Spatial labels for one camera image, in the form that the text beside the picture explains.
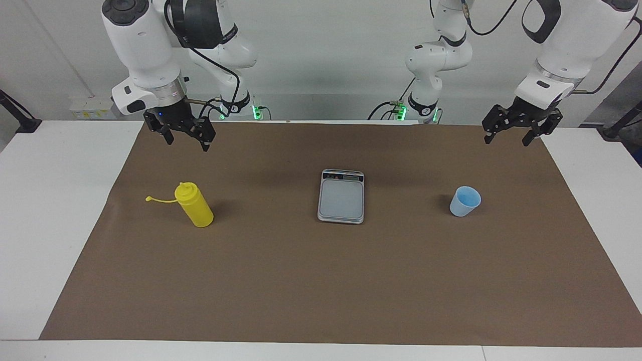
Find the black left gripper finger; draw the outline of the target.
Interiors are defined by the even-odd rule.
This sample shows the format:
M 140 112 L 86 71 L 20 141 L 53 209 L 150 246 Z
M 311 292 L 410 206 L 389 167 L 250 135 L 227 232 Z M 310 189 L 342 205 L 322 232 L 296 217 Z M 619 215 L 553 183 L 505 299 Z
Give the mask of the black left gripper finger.
M 555 121 L 545 120 L 541 125 L 533 123 L 531 129 L 523 137 L 523 146 L 527 147 L 538 137 L 550 135 L 555 130 Z
M 485 144 L 490 144 L 493 138 L 505 130 L 507 121 L 507 111 L 500 105 L 494 105 L 483 119 L 483 128 L 486 132 L 484 136 Z

